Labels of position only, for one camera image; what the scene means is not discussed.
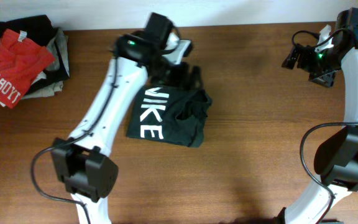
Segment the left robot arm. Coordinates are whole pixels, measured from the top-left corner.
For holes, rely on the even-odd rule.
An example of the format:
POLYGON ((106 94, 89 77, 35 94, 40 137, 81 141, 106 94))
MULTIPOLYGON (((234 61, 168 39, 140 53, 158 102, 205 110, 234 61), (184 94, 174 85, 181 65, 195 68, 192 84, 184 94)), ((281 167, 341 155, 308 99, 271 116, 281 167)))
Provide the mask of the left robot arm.
POLYGON ((144 30, 120 36, 91 107, 51 156, 81 223, 109 223, 108 195, 118 168, 109 156, 118 127, 134 105, 128 136, 198 147, 206 109, 199 67, 183 61, 192 49, 167 17, 152 13, 144 30))

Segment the dark green Nike t-shirt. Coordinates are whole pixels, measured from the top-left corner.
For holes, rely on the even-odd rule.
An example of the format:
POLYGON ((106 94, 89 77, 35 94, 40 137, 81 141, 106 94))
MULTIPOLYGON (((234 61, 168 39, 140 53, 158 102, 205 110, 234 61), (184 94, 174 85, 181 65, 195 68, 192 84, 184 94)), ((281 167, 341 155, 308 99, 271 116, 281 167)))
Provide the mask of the dark green Nike t-shirt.
POLYGON ((200 147, 212 99, 203 89, 141 88, 134 98, 126 136, 186 147, 200 147))

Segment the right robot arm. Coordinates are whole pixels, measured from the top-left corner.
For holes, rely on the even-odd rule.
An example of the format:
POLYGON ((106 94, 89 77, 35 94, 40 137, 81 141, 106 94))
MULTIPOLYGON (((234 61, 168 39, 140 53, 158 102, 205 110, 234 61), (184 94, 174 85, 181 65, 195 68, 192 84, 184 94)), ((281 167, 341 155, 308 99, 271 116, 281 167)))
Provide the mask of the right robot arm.
POLYGON ((325 223, 325 216, 335 204, 358 191, 358 8, 340 12, 334 28, 326 26, 312 36, 318 40, 314 46, 292 42, 282 67, 300 68, 309 73, 310 82, 327 88, 342 71, 344 120, 316 125, 303 135, 300 161, 311 182, 296 202, 282 208, 274 223, 325 223), (304 155, 307 137, 333 126, 340 130, 318 147, 313 169, 309 170, 304 155))

